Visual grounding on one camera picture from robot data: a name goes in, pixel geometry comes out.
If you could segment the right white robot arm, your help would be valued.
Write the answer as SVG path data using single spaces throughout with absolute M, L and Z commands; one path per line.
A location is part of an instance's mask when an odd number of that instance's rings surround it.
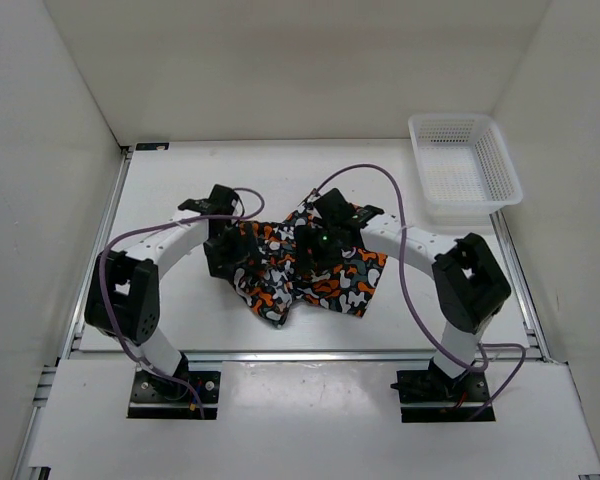
M 333 188 L 306 198 L 317 227 L 298 235 L 299 251 L 318 267 L 344 253 L 385 254 L 399 263 L 400 285 L 411 313 L 415 306 L 406 291 L 404 268 L 410 266 L 434 282 L 440 310 L 446 319 L 436 339 L 418 315 L 414 320 L 436 347 L 429 362 L 429 387 L 440 399 L 450 400 L 466 384 L 468 372 L 482 351 L 481 339 L 492 318 L 511 295 L 511 286 L 484 238 L 475 233 L 456 239 L 443 251 L 433 233 L 409 228 L 399 215 L 372 206 L 355 206 Z

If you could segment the orange camouflage shorts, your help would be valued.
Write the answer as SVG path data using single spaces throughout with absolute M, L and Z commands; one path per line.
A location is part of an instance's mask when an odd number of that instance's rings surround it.
M 320 196 L 312 191 L 281 222 L 239 222 L 252 224 L 255 259 L 238 267 L 228 282 L 257 316 L 275 327 L 286 322 L 298 301 L 362 317 L 384 273 L 388 255 L 364 245 L 345 254 L 344 261 L 332 268 L 298 271 L 294 228 L 318 218 L 313 202 Z

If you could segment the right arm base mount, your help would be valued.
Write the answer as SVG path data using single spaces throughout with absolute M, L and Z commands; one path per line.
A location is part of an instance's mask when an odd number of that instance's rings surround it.
M 398 392 L 403 423 L 494 422 L 492 406 L 482 407 L 490 398 L 483 373 L 470 372 L 453 386 L 444 385 L 429 370 L 399 370 L 390 385 Z

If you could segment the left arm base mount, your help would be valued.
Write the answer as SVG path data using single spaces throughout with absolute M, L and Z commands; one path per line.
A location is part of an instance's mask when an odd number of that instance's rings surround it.
M 190 370 L 190 390 L 137 368 L 131 386 L 127 417 L 142 420 L 216 420 L 221 386 L 219 370 Z

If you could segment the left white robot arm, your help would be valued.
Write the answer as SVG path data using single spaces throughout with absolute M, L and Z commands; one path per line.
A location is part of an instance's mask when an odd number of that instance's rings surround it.
M 242 188 L 216 184 L 208 197 L 182 202 L 164 224 L 126 232 L 97 256 L 85 304 L 85 323 L 113 338 L 127 356 L 155 378 L 168 400 L 190 389 L 186 355 L 159 328 L 160 282 L 201 247 L 211 276 L 232 279 L 247 258 L 238 244 Z

